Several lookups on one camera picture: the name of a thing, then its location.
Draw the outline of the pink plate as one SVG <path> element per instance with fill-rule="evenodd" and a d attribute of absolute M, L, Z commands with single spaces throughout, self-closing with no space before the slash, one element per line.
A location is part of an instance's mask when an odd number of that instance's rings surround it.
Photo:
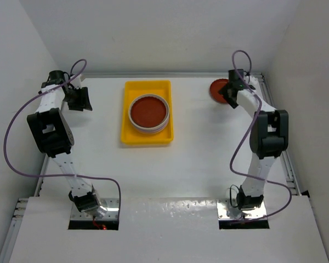
<path fill-rule="evenodd" d="M 140 133 L 143 134 L 156 134 L 164 130 L 164 128 L 168 125 L 169 123 L 169 118 L 166 118 L 161 122 L 159 125 L 155 127 L 142 127 L 138 124 L 136 124 L 132 119 L 130 119 L 130 122 L 132 126 L 134 127 L 135 130 L 137 130 Z"/>

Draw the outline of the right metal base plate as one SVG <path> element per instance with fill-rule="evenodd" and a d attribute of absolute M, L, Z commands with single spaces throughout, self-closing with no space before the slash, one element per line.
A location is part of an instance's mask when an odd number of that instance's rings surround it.
<path fill-rule="evenodd" d="M 240 210 L 233 208 L 228 198 L 217 199 L 216 201 L 219 221 L 252 220 L 267 215 L 264 202 L 260 207 Z"/>

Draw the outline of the metal base plate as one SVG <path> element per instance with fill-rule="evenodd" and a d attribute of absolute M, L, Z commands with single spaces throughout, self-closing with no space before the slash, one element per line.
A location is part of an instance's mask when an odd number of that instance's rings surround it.
<path fill-rule="evenodd" d="M 264 202 L 260 207 L 240 210 L 233 208 L 228 198 L 217 199 L 216 201 L 219 221 L 252 220 L 267 215 Z"/>
<path fill-rule="evenodd" d="M 117 221 L 119 212 L 118 198 L 102 198 L 101 206 L 95 216 L 96 221 Z M 79 212 L 75 205 L 72 206 L 70 220 L 72 221 L 92 221 L 93 216 L 86 212 Z"/>

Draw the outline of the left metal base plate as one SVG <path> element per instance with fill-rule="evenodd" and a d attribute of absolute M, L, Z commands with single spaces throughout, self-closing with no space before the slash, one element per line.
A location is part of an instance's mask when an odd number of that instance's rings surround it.
<path fill-rule="evenodd" d="M 102 198 L 101 206 L 95 216 L 96 221 L 117 221 L 119 212 L 118 198 Z M 75 205 L 72 206 L 70 220 L 72 221 L 92 221 L 93 216 L 86 212 L 79 212 Z"/>

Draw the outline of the red fluted dish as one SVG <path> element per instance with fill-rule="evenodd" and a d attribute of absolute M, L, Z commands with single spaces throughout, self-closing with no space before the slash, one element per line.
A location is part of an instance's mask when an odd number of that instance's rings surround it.
<path fill-rule="evenodd" d="M 228 83 L 228 79 L 221 78 L 216 79 L 213 81 L 209 88 L 209 94 L 211 98 L 220 104 L 227 104 L 226 100 L 223 98 L 223 96 L 219 93 L 219 91 Z"/>
<path fill-rule="evenodd" d="M 158 98 L 146 96 L 131 107 L 131 119 L 144 128 L 153 128 L 163 122 L 167 115 L 165 104 Z"/>

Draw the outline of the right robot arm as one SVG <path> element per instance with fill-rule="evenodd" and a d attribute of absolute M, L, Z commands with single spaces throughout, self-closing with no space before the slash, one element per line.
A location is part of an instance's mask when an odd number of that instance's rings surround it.
<path fill-rule="evenodd" d="M 236 205 L 240 210 L 251 210 L 261 206 L 264 199 L 264 185 L 275 161 L 288 148 L 288 112 L 277 110 L 263 100 L 252 85 L 243 78 L 244 70 L 230 70 L 228 82 L 219 94 L 232 107 L 242 107 L 252 118 L 242 141 L 249 136 L 252 159 L 236 196 Z"/>

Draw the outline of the cream white plate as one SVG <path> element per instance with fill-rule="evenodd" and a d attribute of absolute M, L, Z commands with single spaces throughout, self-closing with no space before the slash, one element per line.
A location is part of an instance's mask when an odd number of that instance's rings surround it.
<path fill-rule="evenodd" d="M 155 98 L 160 99 L 160 100 L 165 104 L 165 106 L 166 106 L 167 115 L 166 115 L 165 119 L 166 119 L 166 118 L 169 118 L 169 115 L 170 115 L 170 112 L 169 112 L 169 104 L 167 103 L 167 101 L 166 101 L 164 98 L 162 98 L 161 96 L 156 95 L 156 94 L 144 94 L 144 95 L 141 95 L 141 96 L 135 98 L 135 99 L 132 101 L 131 105 L 129 106 L 129 109 L 128 109 L 128 117 L 129 117 L 129 120 L 131 119 L 131 107 L 133 106 L 133 104 L 134 104 L 137 100 L 139 100 L 140 98 L 143 98 L 143 97 L 146 97 L 146 96 L 152 96 L 152 97 L 155 97 Z"/>

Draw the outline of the yellow plastic bin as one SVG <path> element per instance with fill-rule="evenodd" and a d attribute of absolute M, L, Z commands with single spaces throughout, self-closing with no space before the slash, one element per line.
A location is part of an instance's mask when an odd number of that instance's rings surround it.
<path fill-rule="evenodd" d="M 169 121 L 166 127 L 158 133 L 145 134 L 137 131 L 129 119 L 131 103 L 139 96 L 155 94 L 169 105 Z M 125 83 L 122 110 L 121 142 L 126 145 L 166 145 L 174 139 L 174 124 L 172 114 L 172 94 L 169 80 L 128 81 Z"/>

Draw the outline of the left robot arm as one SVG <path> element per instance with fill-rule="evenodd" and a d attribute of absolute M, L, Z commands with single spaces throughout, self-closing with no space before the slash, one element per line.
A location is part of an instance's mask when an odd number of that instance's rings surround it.
<path fill-rule="evenodd" d="M 80 178 L 72 159 L 72 147 L 75 143 L 72 131 L 63 116 L 61 107 L 67 103 L 73 111 L 92 111 L 88 88 L 81 86 L 81 78 L 71 84 L 53 90 L 59 84 L 70 79 L 64 71 L 55 70 L 49 73 L 46 82 L 42 83 L 43 95 L 35 113 L 27 116 L 27 122 L 40 152 L 50 157 L 60 168 L 70 186 L 69 199 L 80 213 L 96 216 L 100 200 L 90 180 Z"/>

